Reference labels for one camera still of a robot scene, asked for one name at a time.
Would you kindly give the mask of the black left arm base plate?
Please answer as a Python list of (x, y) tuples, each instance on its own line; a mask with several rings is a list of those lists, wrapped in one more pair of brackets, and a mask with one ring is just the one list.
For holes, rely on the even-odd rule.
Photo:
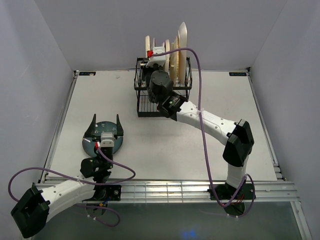
[(122, 194), (121, 185), (107, 185), (103, 186), (100, 192), (101, 197), (99, 198), (103, 202), (107, 201), (120, 201)]

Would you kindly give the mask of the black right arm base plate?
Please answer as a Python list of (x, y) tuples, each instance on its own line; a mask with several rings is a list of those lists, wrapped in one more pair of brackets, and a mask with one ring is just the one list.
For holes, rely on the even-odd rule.
[[(226, 183), (218, 184), (215, 186), (214, 189), (215, 189), (216, 195), (220, 200), (230, 200), (236, 191), (236, 188)], [(256, 194), (253, 191), (253, 184), (244, 183), (234, 199), (235, 200), (251, 200), (252, 198), (256, 199)]]

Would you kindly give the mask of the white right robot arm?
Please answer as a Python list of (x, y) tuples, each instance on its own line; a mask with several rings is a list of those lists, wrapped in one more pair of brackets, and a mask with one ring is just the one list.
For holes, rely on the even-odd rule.
[(243, 119), (234, 122), (205, 110), (200, 111), (187, 95), (175, 91), (175, 81), (156, 63), (153, 66), (140, 63), (137, 75), (138, 87), (147, 91), (147, 99), (156, 107), (155, 117), (165, 117), (195, 127), (224, 146), (222, 158), (228, 164), (227, 178), (211, 194), (224, 200), (243, 196), (247, 162), (255, 143), (250, 124)]

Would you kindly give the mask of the red plate blue flower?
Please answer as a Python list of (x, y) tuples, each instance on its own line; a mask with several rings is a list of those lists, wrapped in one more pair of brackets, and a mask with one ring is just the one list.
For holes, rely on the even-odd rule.
[(152, 39), (151, 50), (152, 50), (153, 48), (155, 48), (156, 46), (157, 46), (157, 45), (156, 45), (156, 39), (153, 38), (153, 39)]

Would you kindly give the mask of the dark teal round plate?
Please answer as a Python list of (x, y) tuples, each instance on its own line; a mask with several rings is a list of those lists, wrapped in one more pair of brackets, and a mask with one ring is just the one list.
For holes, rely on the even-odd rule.
[[(115, 136), (117, 133), (117, 125), (111, 121), (101, 121), (95, 124), (94, 136), (99, 137), (99, 146), (101, 148), (106, 148), (111, 146), (111, 136)], [(115, 139), (113, 144), (113, 154), (115, 154), (123, 144), (123, 137), (120, 136)], [(96, 142), (90, 136), (82, 138), (82, 148), (84, 152), (90, 156), (95, 157), (95, 147)]]

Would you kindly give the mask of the woven bamboo square tray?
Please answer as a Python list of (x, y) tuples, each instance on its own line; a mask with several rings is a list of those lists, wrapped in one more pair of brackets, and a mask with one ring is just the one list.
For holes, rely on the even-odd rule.
[[(170, 50), (173, 51), (179, 48), (179, 37), (176, 36), (174, 42), (171, 43)], [(170, 54), (169, 59), (169, 76), (175, 83), (179, 75), (179, 51)]]

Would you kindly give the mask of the cream plate blue top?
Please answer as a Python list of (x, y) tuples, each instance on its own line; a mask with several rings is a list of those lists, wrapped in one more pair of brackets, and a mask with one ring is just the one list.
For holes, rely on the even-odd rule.
[(145, 57), (149, 58), (148, 52), (151, 50), (151, 42), (150, 42), (150, 36), (147, 35), (145, 37)]

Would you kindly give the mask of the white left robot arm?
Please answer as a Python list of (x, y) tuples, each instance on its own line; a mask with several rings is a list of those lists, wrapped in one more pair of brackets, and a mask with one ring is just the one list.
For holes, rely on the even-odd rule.
[(103, 131), (94, 117), (83, 135), (93, 155), (81, 161), (80, 174), (51, 187), (29, 188), (11, 210), (22, 237), (27, 239), (39, 233), (58, 213), (82, 201), (118, 201), (121, 186), (107, 185), (113, 168), (117, 143), (122, 143), (124, 130), (119, 119)]

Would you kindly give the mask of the cream pink floral plate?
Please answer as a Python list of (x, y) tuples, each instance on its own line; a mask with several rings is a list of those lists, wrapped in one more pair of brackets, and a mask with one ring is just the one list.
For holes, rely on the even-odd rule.
[[(165, 42), (164, 42), (164, 48), (165, 48), (165, 52), (169, 52), (170, 51), (170, 47), (171, 47), (171, 43), (170, 43), (170, 40), (167, 39)], [(170, 55), (169, 54), (166, 54), (165, 55), (165, 64), (164, 64), (164, 71), (165, 72), (169, 72), (170, 70)]]

